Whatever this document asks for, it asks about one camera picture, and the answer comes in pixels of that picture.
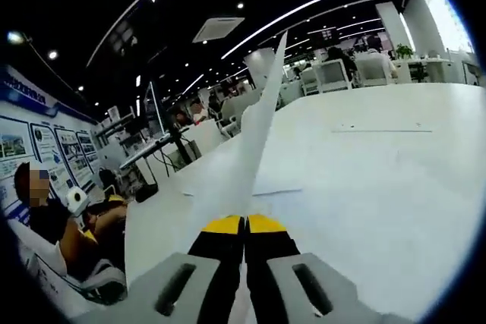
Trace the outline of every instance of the ceiling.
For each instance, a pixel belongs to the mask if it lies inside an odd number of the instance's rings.
[[[107,31],[134,1],[8,0],[4,31],[25,33],[52,70],[27,44],[5,46],[8,47],[4,52],[6,62],[54,97],[102,119],[107,108],[113,105],[118,105],[124,114],[128,106],[134,105],[137,95],[143,94],[141,90],[148,80],[157,80],[160,94],[170,96],[170,102],[202,74],[204,76],[187,95],[197,91],[198,86],[212,85],[225,75],[234,74],[240,70],[238,67],[244,67],[242,59],[248,51],[276,46],[278,38],[272,37],[289,27],[288,46],[291,46],[308,38],[307,32],[324,26],[343,27],[376,18],[374,4],[389,0],[372,0],[359,5],[351,3],[362,0],[323,0],[269,27],[224,60],[221,57],[243,39],[311,0],[156,0],[155,3],[139,0],[121,19],[122,23],[127,20],[136,43],[121,57],[113,52],[107,37],[94,53]],[[406,2],[391,1],[399,10]],[[244,3],[243,9],[237,9],[239,2]],[[346,4],[350,6],[316,17]],[[224,39],[212,40],[205,45],[193,43],[199,29],[211,17],[243,17],[245,20]],[[379,22],[377,26],[363,24],[341,32],[345,36],[359,32],[361,27],[368,30],[381,25]],[[54,61],[46,57],[50,49],[59,53]],[[135,87],[137,75],[141,75],[142,80],[139,88]],[[77,91],[80,85],[84,86],[83,92]]]

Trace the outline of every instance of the black shirt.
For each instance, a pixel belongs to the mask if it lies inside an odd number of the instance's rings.
[[[64,235],[70,216],[69,210],[58,199],[48,199],[47,206],[30,207],[30,229],[56,244]]]

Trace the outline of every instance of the potted plant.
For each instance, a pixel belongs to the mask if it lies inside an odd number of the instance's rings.
[[[410,47],[404,46],[402,43],[399,43],[396,47],[396,56],[398,58],[411,58],[413,55],[413,51]]]

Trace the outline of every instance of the poster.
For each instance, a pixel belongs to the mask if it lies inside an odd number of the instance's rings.
[[[43,166],[49,171],[51,187],[58,197],[65,197],[74,186],[68,168],[62,159],[61,150],[50,127],[31,124],[33,142]]]
[[[0,202],[7,219],[28,222],[28,208],[15,193],[14,174],[21,163],[35,160],[28,124],[0,117]]]
[[[90,183],[93,173],[77,141],[76,133],[62,129],[56,129],[55,132],[74,179],[80,187],[85,187]]]
[[[76,136],[86,156],[88,165],[91,167],[91,171],[97,173],[99,171],[99,158],[96,154],[96,148],[91,140],[91,136],[85,132],[76,132]]]

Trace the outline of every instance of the black ceiling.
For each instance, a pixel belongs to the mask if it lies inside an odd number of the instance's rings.
[[[204,74],[202,84],[207,85],[206,80],[215,83],[223,75],[234,74],[238,66],[242,66],[248,50],[256,49],[265,39],[315,14],[360,0],[318,2],[270,27],[224,60],[221,57],[250,34],[310,0],[156,0],[155,3],[140,0],[126,17],[137,37],[137,44],[121,57],[115,55],[109,42],[104,42],[87,67],[103,36],[133,1],[7,1],[5,32],[20,30],[27,34],[46,60],[50,49],[58,50],[58,59],[47,62],[73,89],[84,86],[78,96],[65,87],[25,44],[8,46],[4,52],[6,62],[53,96],[101,119],[110,106],[118,105],[126,110],[128,105],[134,104],[136,96],[142,93],[135,88],[138,74],[142,75],[143,83],[149,79],[158,80],[163,96],[180,93],[201,74]],[[290,29],[288,44],[307,38],[308,31],[323,26],[342,27],[377,17],[374,4],[382,1],[348,6],[299,24]],[[393,1],[398,8],[402,6],[402,0]],[[237,9],[238,2],[243,2],[245,7]],[[192,43],[206,19],[223,16],[244,17],[245,20],[224,39],[209,41],[206,45]],[[366,24],[361,27],[370,29]],[[359,31],[358,28],[346,31],[354,33]],[[276,39],[270,38],[262,46],[275,44]],[[99,102],[98,107],[94,106],[95,102]]]

